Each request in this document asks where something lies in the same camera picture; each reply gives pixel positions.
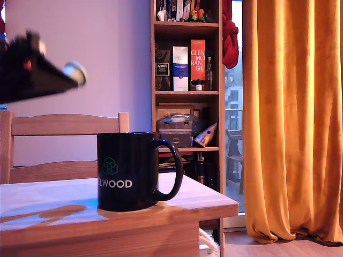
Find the wooden floor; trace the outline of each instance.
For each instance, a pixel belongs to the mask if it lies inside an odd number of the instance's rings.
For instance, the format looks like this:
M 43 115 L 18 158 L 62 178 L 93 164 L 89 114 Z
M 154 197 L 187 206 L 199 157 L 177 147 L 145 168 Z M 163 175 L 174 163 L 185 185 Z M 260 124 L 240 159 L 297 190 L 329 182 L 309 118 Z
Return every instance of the wooden floor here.
M 225 257 L 343 257 L 343 245 L 329 246 L 311 237 L 293 241 L 279 240 L 274 244 L 259 244 L 247 232 L 225 233 Z

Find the orange curtain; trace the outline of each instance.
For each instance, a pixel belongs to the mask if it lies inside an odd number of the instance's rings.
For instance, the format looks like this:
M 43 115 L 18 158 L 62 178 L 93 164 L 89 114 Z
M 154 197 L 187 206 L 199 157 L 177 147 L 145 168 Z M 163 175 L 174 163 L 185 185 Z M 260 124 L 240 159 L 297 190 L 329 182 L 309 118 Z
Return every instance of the orange curtain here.
M 244 190 L 261 243 L 343 243 L 340 1 L 243 1 Z

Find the black mug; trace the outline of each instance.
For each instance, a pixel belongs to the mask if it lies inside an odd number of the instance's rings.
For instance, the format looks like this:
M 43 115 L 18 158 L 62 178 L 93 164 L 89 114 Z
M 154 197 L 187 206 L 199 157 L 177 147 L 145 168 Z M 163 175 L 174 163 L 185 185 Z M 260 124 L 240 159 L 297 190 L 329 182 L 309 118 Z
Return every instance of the black mug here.
M 179 191 L 183 165 L 178 149 L 157 133 L 99 133 L 98 207 L 132 211 L 168 201 Z M 158 190 L 158 148 L 166 146 L 175 159 L 176 178 L 168 194 Z

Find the wall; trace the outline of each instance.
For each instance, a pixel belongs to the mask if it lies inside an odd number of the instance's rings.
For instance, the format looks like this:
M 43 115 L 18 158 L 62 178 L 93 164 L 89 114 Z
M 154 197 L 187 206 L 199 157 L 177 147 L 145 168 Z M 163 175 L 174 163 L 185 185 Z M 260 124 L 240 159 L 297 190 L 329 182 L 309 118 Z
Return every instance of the wall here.
M 79 90 L 9 104 L 16 116 L 130 114 L 131 131 L 151 131 L 149 0 L 6 1 L 8 39 L 32 29 L 59 68 L 69 60 L 83 64 L 88 83 Z M 14 164 L 95 160 L 96 138 L 16 138 Z

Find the chair backrest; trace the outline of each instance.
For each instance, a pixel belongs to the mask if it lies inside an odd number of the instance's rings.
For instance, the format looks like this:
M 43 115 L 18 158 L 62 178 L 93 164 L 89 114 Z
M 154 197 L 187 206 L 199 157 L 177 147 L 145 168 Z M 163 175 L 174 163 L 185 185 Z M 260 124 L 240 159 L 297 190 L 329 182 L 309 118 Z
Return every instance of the chair backrest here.
M 243 130 L 226 130 L 230 140 L 243 140 Z
M 35 135 L 96 135 L 105 132 L 129 132 L 129 114 L 118 118 L 78 114 L 52 114 L 15 117 L 0 112 L 0 184 L 94 178 L 97 161 L 65 161 L 30 167 L 13 167 L 14 137 Z

